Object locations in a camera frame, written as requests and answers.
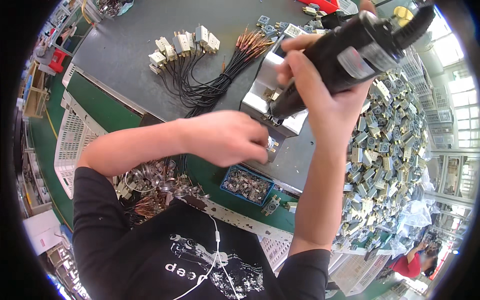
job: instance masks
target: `black wire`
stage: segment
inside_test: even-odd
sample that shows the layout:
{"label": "black wire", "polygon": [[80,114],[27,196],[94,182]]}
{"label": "black wire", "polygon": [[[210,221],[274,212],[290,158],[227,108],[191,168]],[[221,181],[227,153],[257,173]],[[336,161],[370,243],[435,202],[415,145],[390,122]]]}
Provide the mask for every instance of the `black wire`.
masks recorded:
{"label": "black wire", "polygon": [[172,88],[168,86],[166,77],[160,75],[167,91],[178,96],[181,103],[191,109],[185,116],[186,118],[212,111],[220,98],[227,92],[235,77],[256,59],[256,57],[252,57],[251,50],[249,52],[247,48],[240,49],[236,46],[223,72],[215,79],[202,83],[193,75],[193,70],[206,54],[202,50],[195,43],[195,49],[191,55],[178,56],[178,59],[165,65],[165,69],[171,77]]}

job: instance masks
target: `black t-shirt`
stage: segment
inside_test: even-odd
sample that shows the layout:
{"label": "black t-shirt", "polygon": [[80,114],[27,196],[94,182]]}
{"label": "black t-shirt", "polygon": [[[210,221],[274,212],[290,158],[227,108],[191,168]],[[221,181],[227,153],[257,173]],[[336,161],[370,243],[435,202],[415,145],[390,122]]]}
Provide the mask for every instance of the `black t-shirt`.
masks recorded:
{"label": "black t-shirt", "polygon": [[[111,183],[96,171],[75,171],[73,251],[80,281],[94,300],[171,300],[207,274],[216,253],[210,217],[173,200],[161,214],[130,229]],[[289,257],[275,277],[256,235],[216,221],[221,261],[241,299],[324,299],[330,252]],[[182,299],[236,299],[219,259]]]}

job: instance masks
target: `black power tool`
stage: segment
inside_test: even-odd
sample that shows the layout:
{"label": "black power tool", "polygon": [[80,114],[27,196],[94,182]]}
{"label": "black power tool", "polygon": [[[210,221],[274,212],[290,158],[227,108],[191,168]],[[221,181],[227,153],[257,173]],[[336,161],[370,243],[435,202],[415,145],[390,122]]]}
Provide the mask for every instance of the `black power tool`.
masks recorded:
{"label": "black power tool", "polygon": [[[319,38],[304,54],[317,68],[328,91],[336,94],[395,67],[404,57],[403,50],[427,31],[433,17],[433,6],[424,5],[407,25],[393,30],[389,20],[361,11],[344,26]],[[270,102],[271,116],[279,120],[305,108],[294,78]]]}

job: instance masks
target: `gray table surface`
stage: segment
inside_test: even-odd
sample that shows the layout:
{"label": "gray table surface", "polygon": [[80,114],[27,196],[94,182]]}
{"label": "gray table surface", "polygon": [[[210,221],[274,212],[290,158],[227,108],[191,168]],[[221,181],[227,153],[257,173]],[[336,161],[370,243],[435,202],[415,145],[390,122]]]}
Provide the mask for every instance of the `gray table surface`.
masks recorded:
{"label": "gray table surface", "polygon": [[[73,63],[109,88],[165,120],[184,117],[188,109],[169,94],[148,67],[148,55],[156,49],[155,40],[174,31],[194,32],[198,23],[220,40],[220,50],[205,56],[194,71],[207,82],[228,62],[235,42],[247,24],[256,29],[260,15],[270,17],[269,24],[289,22],[304,25],[311,17],[302,12],[304,3],[294,0],[137,0],[122,16],[104,19],[90,31]],[[241,99],[252,84],[260,59],[251,64],[231,84],[215,110],[239,109]],[[285,140],[273,163],[247,164],[253,169],[303,190],[314,151],[314,138],[308,122],[297,137]]]}

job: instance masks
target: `red plastic stool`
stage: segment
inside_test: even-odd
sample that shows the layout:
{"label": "red plastic stool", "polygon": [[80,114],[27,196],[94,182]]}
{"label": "red plastic stool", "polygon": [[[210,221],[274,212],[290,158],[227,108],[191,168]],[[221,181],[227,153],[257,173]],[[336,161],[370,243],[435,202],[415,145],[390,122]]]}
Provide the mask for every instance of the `red plastic stool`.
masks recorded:
{"label": "red plastic stool", "polygon": [[67,53],[63,52],[62,50],[55,49],[55,52],[53,53],[52,61],[48,65],[49,67],[52,68],[57,73],[62,73],[63,67],[61,65],[63,59],[65,56],[68,56]]}

